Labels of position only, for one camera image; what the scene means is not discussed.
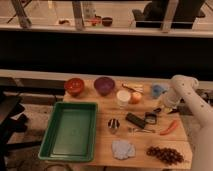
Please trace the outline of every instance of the carrot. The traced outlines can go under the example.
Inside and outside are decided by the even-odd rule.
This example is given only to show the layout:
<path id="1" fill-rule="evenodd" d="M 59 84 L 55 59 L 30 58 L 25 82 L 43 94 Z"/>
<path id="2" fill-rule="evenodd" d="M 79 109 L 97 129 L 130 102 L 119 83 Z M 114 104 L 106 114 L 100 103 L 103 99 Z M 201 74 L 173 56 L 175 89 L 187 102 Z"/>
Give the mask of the carrot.
<path id="1" fill-rule="evenodd" d="M 169 125 L 169 127 L 166 130 L 160 132 L 160 135 L 167 135 L 167 134 L 173 132 L 177 127 L 178 127 L 178 121 L 174 120 L 171 122 L 171 124 Z"/>

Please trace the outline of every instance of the grapes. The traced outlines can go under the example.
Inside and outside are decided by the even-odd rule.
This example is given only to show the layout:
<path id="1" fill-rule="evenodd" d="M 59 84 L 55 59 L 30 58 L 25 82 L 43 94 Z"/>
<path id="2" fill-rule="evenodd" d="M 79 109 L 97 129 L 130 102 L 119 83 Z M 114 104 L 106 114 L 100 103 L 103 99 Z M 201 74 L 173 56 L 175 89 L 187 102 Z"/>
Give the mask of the grapes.
<path id="1" fill-rule="evenodd" d="M 149 156 L 155 156 L 165 164 L 177 164 L 184 161 L 183 155 L 181 155 L 176 149 L 172 148 L 159 148 L 149 147 L 146 151 Z"/>

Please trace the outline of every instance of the cloth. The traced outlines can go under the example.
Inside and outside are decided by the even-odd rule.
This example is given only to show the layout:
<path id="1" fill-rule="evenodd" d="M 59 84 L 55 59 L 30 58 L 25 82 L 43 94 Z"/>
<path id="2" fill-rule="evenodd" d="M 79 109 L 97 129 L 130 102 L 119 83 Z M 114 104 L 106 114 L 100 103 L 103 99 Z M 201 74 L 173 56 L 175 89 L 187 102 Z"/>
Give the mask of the cloth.
<path id="1" fill-rule="evenodd" d="M 151 95 L 153 99 L 157 99 L 162 93 L 168 91 L 169 86 L 163 84 L 153 84 L 151 86 Z"/>
<path id="2" fill-rule="evenodd" d="M 127 140 L 114 140 L 112 142 L 112 152 L 114 158 L 124 160 L 135 156 L 135 147 Z"/>

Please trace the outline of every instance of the purple bowl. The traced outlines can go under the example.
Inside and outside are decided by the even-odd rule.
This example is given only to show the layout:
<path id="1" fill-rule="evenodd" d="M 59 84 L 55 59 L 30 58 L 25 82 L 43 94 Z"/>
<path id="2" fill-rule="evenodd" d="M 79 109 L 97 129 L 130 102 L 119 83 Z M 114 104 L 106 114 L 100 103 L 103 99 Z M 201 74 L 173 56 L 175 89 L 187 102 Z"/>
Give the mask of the purple bowl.
<path id="1" fill-rule="evenodd" d="M 100 95 L 106 96 L 114 89 L 115 81 L 109 77 L 99 77 L 95 80 L 94 87 Z"/>

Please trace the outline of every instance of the black chair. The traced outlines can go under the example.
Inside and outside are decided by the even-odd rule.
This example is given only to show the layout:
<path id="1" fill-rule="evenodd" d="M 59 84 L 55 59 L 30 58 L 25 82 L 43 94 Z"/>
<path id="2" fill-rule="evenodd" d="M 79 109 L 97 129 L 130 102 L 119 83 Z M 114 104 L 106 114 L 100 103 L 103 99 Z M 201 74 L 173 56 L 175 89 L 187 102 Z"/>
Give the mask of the black chair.
<path id="1" fill-rule="evenodd" d="M 7 144 L 14 132 L 25 132 L 25 123 L 28 118 L 21 114 L 17 120 L 11 117 L 24 111 L 24 107 L 19 104 L 20 97 L 5 96 L 0 92 L 0 171 L 6 171 L 4 157 L 9 155 L 10 150 L 32 147 L 40 145 L 41 141 Z"/>
<path id="2" fill-rule="evenodd" d="M 172 28 L 191 29 L 204 2 L 205 0 L 179 0 Z M 167 5 L 168 0 L 153 0 L 146 5 L 143 12 L 139 9 L 133 9 L 136 27 L 160 28 Z"/>

